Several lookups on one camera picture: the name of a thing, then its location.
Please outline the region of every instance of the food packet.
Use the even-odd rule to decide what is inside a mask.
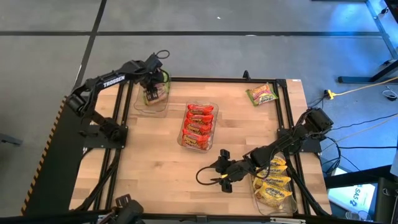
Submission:
[[[191,121],[194,121],[198,124],[210,124],[213,121],[214,115],[200,115],[200,114],[193,114],[191,111],[187,112],[187,118]]]
[[[262,103],[278,99],[275,93],[272,92],[271,88],[269,88],[268,83],[251,90],[246,90],[246,93],[248,94],[254,106],[258,106]]]
[[[267,178],[265,179],[260,179],[260,178],[254,178],[253,181],[253,187],[254,189],[259,189],[264,182],[270,183],[277,185],[279,187],[285,186],[289,181],[291,180],[290,177],[286,177],[284,175],[279,175],[279,174],[270,174]]]
[[[278,208],[286,197],[292,193],[283,187],[264,182],[260,189],[254,193],[256,199],[272,208]]]
[[[192,133],[184,128],[182,130],[181,143],[183,146],[192,146],[197,149],[206,150],[209,138],[210,138],[209,135],[201,136],[199,134]]]
[[[287,166],[271,166],[269,168],[269,173],[270,174],[282,174],[283,171],[285,171],[287,168]]]
[[[285,164],[286,161],[279,156],[274,156],[274,158],[271,160],[271,166],[283,166]]]
[[[188,104],[188,110],[193,114],[209,115],[214,109],[211,105],[200,105],[200,104]]]
[[[213,125],[210,124],[198,124],[188,118],[185,118],[184,128],[195,134],[206,135],[209,134]]]

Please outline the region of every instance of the gray floor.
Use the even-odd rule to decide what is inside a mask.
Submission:
[[[373,1],[375,10],[383,8]],[[88,30],[99,0],[0,2],[1,30]],[[392,43],[398,29],[390,14],[381,18]],[[309,0],[113,0],[100,30],[259,30],[377,31],[363,3]],[[70,92],[87,37],[0,37],[0,133],[24,140],[21,147],[0,144],[0,216],[18,215],[63,95]],[[324,89],[341,92],[342,75],[370,76],[391,55],[380,37],[97,37],[85,78],[109,72],[130,59],[171,51],[164,67],[175,76],[302,79],[307,101]],[[391,86],[398,92],[398,86]],[[396,113],[377,86],[326,101],[324,110],[342,126]],[[373,124],[333,131],[340,139]],[[398,121],[392,120],[341,142],[341,146],[394,146]],[[322,146],[329,145],[324,141]],[[360,169],[390,164],[394,149],[346,149],[343,155]],[[335,148],[322,157],[336,157]],[[341,166],[355,168],[344,159]]]

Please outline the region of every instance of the wooden table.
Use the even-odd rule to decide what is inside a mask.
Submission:
[[[287,84],[296,121],[307,109],[303,87],[300,80],[287,80]],[[252,201],[248,175],[244,180],[233,183],[231,194],[221,192],[219,185],[204,186],[195,180],[197,170],[216,161],[220,149],[229,150],[232,159],[241,159],[251,149],[275,141],[278,128],[275,103],[254,107],[245,93],[246,89],[258,85],[173,82],[164,118],[140,115],[134,108],[138,92],[134,87],[127,120],[127,144],[122,150],[114,196],[130,194],[146,213],[261,215]],[[103,116],[112,115],[117,91],[114,86],[101,92],[96,110]],[[220,108],[213,147],[205,154],[177,144],[188,100],[211,101]],[[103,149],[94,149],[83,159],[70,208],[79,206],[93,190],[100,176],[103,154]],[[314,154],[301,153],[301,156],[309,191],[323,209],[331,213],[319,159]],[[215,177],[218,174],[211,170],[200,175],[203,181]],[[298,210],[303,213],[298,187],[295,189]],[[102,197],[101,207],[105,197],[106,194]]]

